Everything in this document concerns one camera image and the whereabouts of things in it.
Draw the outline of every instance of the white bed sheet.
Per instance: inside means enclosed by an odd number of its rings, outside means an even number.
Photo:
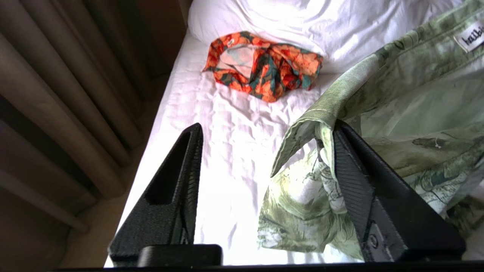
[[[188,28],[209,44],[249,31],[324,57],[321,72],[344,73],[380,46],[464,0],[194,0]]]
[[[258,214],[283,135],[340,74],[321,75],[313,90],[290,91],[277,102],[266,103],[215,84],[212,73],[201,73],[207,53],[208,45],[187,33],[118,230],[180,133],[199,122],[204,141],[195,243],[220,245],[224,265],[354,261],[330,246],[324,253],[303,254],[260,248],[257,242]],[[313,144],[288,164],[303,158]],[[484,258],[484,252],[477,254],[473,258]],[[105,267],[112,267],[109,258]]]

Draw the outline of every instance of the orange floral cloth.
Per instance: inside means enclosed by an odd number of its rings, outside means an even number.
[[[218,83],[275,102],[287,90],[309,89],[322,61],[316,53],[243,31],[213,41],[203,71],[212,71]]]

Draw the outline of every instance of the fabric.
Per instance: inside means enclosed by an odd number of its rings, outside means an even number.
[[[180,133],[198,122],[203,130],[203,151],[195,243],[220,245],[224,265],[354,261],[335,249],[325,253],[265,249],[256,238],[258,214],[284,132],[339,75],[320,75],[311,91],[290,91],[276,103],[265,103],[247,93],[230,91],[216,83],[210,72],[201,73],[207,52],[206,44],[187,33],[118,228]],[[292,161],[303,155],[301,150]],[[110,260],[106,267],[112,267]]]
[[[218,37],[248,31],[322,55],[322,73],[344,73],[377,48],[462,2],[194,0],[188,28],[207,45]]]
[[[275,102],[287,90],[309,88],[322,61],[316,53],[245,31],[213,41],[203,71],[212,71],[218,83]]]
[[[484,177],[484,46],[466,53],[453,38],[483,19],[484,1],[469,0],[385,45],[344,73],[289,128],[259,217],[262,246],[321,252],[330,243],[362,258],[334,175],[336,119],[361,133],[462,234],[478,228],[483,218],[468,215],[482,206],[446,211]],[[311,139],[317,148],[277,173]]]
[[[82,1],[0,2],[0,271],[53,269],[69,228],[89,229],[78,213],[125,192],[152,89],[108,13],[101,31]]]

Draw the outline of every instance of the textured grip surface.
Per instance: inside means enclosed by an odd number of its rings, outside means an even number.
[[[203,133],[185,129],[109,246],[115,266],[136,264],[142,248],[193,244]]]
[[[365,176],[364,166],[341,131],[334,133],[334,159],[336,177],[343,193],[346,209],[351,215],[358,238],[363,240],[374,190]]]

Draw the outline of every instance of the curtain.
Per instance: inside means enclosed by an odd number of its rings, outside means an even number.
[[[0,1],[0,271],[45,271],[126,188],[153,95],[114,0]]]

